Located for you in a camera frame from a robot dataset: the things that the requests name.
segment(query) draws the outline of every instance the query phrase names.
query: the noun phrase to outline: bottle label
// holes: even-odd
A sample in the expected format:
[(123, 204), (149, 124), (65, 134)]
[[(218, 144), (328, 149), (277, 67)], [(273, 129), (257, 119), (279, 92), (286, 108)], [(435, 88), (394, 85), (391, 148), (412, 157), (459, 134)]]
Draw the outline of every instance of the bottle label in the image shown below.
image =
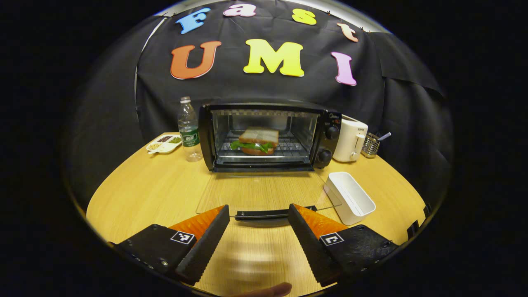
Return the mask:
[(180, 132), (182, 135), (183, 146), (195, 146), (200, 143), (198, 129), (189, 132)]

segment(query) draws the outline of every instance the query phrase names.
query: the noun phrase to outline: black cloth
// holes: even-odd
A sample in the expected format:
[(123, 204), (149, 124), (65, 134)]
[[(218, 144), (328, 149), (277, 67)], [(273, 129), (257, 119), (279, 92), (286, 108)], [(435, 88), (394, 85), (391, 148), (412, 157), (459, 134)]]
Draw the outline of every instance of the black cloth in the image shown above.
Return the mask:
[[(81, 205), (87, 206), (101, 182), (142, 145), (163, 132), (177, 131), (179, 98), (190, 96), (196, 111), (210, 99), (301, 100), (337, 109), (366, 123), (371, 133), (391, 132), (379, 155), (434, 207), (449, 182), (452, 126), (445, 92), (412, 50), (392, 34), (366, 33), (296, 3), (253, 1), (257, 15), (223, 16), (234, 3), (211, 3), (165, 18), (141, 52), (162, 19), (149, 18), (105, 57), (80, 97), (69, 134), (68, 173)], [(204, 25), (180, 34), (182, 26), (175, 22), (204, 7), (211, 9)], [(295, 22), (294, 8), (312, 11), (317, 24)], [(336, 23), (348, 24), (359, 42), (348, 40)], [(284, 42), (301, 44), (305, 75), (285, 76), (267, 68), (260, 74), (244, 73), (248, 39), (264, 39), (274, 50)], [(208, 41), (222, 42), (212, 69), (199, 78), (172, 77), (172, 50), (194, 45), (187, 63), (192, 68), (202, 61), (200, 44)], [(333, 51), (352, 57), (356, 86), (335, 80)]]

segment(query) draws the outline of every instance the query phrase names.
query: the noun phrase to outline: spice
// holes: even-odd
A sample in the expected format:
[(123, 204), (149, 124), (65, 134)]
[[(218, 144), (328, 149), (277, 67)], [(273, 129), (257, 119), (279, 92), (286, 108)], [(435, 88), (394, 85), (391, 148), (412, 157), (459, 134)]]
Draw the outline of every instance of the spice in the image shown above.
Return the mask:
[(167, 141), (169, 138), (171, 138), (171, 137), (172, 137), (172, 136), (165, 136), (165, 137), (163, 137), (163, 138), (160, 138), (160, 139), (158, 140), (158, 142), (166, 142), (166, 141)]
[(161, 143), (153, 143), (153, 144), (149, 145), (149, 146), (147, 147), (147, 149), (149, 149), (149, 150), (155, 150), (155, 149), (157, 149), (160, 145), (161, 145)]
[(181, 138), (179, 138), (179, 137), (175, 137), (174, 139), (172, 139), (171, 141), (169, 141), (169, 143), (179, 143), (180, 141), (182, 141)]

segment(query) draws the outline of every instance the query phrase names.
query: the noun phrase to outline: foam letter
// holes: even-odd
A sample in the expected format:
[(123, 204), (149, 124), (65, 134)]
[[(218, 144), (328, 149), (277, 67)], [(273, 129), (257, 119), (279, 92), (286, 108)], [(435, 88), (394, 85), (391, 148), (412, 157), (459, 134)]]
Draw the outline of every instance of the foam letter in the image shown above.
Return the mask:
[(257, 7), (251, 4), (237, 4), (231, 5), (229, 8), (231, 9), (224, 11), (225, 16), (254, 16)]
[(349, 55), (338, 52), (332, 52), (332, 56), (337, 61), (337, 76), (335, 80), (344, 85), (357, 85), (356, 80), (352, 77), (352, 70), (350, 69), (350, 61), (352, 58)]
[(275, 73), (280, 63), (284, 61), (280, 73), (289, 76), (304, 76), (304, 71), (300, 68), (302, 45), (285, 42), (276, 52), (264, 39), (249, 39), (246, 44), (250, 46), (250, 51), (248, 65), (244, 67), (245, 73), (263, 73), (264, 67), (260, 65), (260, 59), (262, 59), (271, 73)]
[(171, 63), (172, 76), (177, 79), (188, 79), (200, 77), (206, 74), (213, 67), (216, 47), (220, 46), (221, 44), (222, 42), (220, 41), (209, 41), (202, 43), (200, 45), (200, 48), (203, 49), (202, 63), (195, 68), (187, 67), (187, 59), (189, 58), (189, 53), (194, 50), (194, 45), (186, 45), (184, 47), (174, 49), (171, 52), (173, 56)]
[(293, 15), (291, 16), (294, 18), (294, 21), (299, 23), (304, 23), (308, 25), (315, 25), (317, 21), (315, 20), (315, 14), (311, 11), (302, 10), (300, 8), (296, 8), (293, 10)]
[(184, 16), (183, 18), (177, 20), (176, 24), (180, 23), (183, 27), (183, 30), (181, 31), (181, 33), (185, 34), (203, 25), (203, 22), (198, 22), (198, 21), (203, 21), (204, 19), (206, 19), (207, 16), (205, 15), (205, 12), (208, 12), (210, 10), (211, 10), (210, 8), (206, 7), (206, 8), (203, 8), (197, 12), (193, 12), (192, 14), (188, 16)]
[(343, 31), (343, 34), (345, 34), (345, 36), (352, 40), (353, 42), (358, 42), (359, 40), (354, 36), (352, 35), (352, 33), (356, 34), (356, 31), (350, 29), (350, 27), (347, 25), (347, 24), (337, 24), (339, 27), (341, 27), (341, 30)]

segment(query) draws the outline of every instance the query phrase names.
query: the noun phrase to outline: oven knob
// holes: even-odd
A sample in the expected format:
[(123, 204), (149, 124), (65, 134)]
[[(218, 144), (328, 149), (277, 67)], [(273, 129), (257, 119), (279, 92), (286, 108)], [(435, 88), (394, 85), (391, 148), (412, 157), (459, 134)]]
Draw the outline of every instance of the oven knob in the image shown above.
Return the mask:
[(339, 137), (339, 128), (336, 126), (332, 126), (326, 130), (326, 138), (328, 139), (336, 139)]
[(332, 159), (332, 152), (329, 150), (322, 150), (317, 155), (317, 159), (322, 163), (328, 163)]

